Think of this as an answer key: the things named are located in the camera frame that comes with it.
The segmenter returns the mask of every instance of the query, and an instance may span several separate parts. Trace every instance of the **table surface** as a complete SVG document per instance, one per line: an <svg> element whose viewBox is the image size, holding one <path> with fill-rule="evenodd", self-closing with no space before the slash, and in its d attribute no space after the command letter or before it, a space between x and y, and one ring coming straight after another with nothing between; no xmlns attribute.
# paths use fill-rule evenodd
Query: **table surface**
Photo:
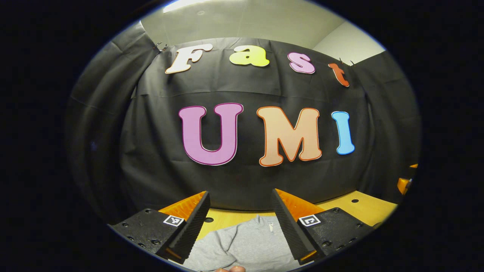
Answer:
<svg viewBox="0 0 484 272"><path fill-rule="evenodd" d="M354 199L357 199L358 202L353 203L352 200ZM344 196L340 196L328 201L324 201L316 205L325 210L339 207L370 226L373 226L376 223L385 221L385 219L388 218L390 214L392 214L392 212L395 210L397 206L394 203L390 203L358 191L354 191ZM213 222L203 223L202 229L200 230L197 240L202 239L209 232L249 221L255 218L257 215L275 216L275 213L271 211L244 212L244 211L210 209L207 214L207 217L213 218Z"/></svg>

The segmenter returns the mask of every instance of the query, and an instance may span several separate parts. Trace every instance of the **cutout letter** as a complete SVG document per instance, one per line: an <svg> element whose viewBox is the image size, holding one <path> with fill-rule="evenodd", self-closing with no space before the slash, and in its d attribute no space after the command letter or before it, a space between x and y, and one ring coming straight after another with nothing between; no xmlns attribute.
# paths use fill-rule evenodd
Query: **cutout letter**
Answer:
<svg viewBox="0 0 484 272"><path fill-rule="evenodd" d="M264 120L266 146L265 154L259 160L262 166L276 166L284 160L279 155L279 143L289 161L296 158L302 142L302 152L299 159L302 161L316 160L321 157L318 139L319 111L314 108L304 108L299 113L296 128L293 128L289 119L281 108L275 106L262 107L257 115Z"/></svg>
<svg viewBox="0 0 484 272"><path fill-rule="evenodd" d="M351 143L351 134L349 133L349 114L344 111L335 111L331 114L331 117L338 126L339 147L336 152L340 155L350 154L355 150L355 146Z"/></svg>
<svg viewBox="0 0 484 272"><path fill-rule="evenodd" d="M220 148L206 150L202 145L202 117L207 110L202 106L190 106L180 110L178 115L183 122L183 146L186 154L203 165L217 166L228 163L237 151L237 116L243 112L238 103L224 103L215 106L214 112L220 116Z"/></svg>
<svg viewBox="0 0 484 272"><path fill-rule="evenodd" d="M241 45L234 48L236 53L230 55L230 62L237 65L266 66L269 60L266 59L266 51L255 45Z"/></svg>
<svg viewBox="0 0 484 272"><path fill-rule="evenodd" d="M287 58L291 61L289 66L298 73L313 74L316 71L314 66L309 63L311 59L305 54L292 52L287 55Z"/></svg>
<svg viewBox="0 0 484 272"><path fill-rule="evenodd" d="M339 83L341 83L341 85L345 87L349 87L349 82L347 82L343 77L345 72L343 72L343 70L341 70L336 63L328 64L328 66L333 69L334 75L336 76L336 79L339 81Z"/></svg>
<svg viewBox="0 0 484 272"><path fill-rule="evenodd" d="M202 50L210 51L212 48L213 46L211 44L204 44L178 49L178 55L171 67L165 71L165 74L174 74L190 69L192 66L187 64L188 60L191 59L192 62L197 62L202 57Z"/></svg>

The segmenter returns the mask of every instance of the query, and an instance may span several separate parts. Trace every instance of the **cloth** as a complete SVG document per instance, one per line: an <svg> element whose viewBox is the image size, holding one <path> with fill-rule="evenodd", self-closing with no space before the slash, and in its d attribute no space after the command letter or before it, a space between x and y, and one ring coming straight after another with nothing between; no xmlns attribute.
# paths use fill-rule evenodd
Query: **cloth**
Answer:
<svg viewBox="0 0 484 272"><path fill-rule="evenodd" d="M260 215L210 232L195 242L183 264L198 272L228 270L236 265L246 272L286 272L301 267L291 254L277 217Z"/></svg>

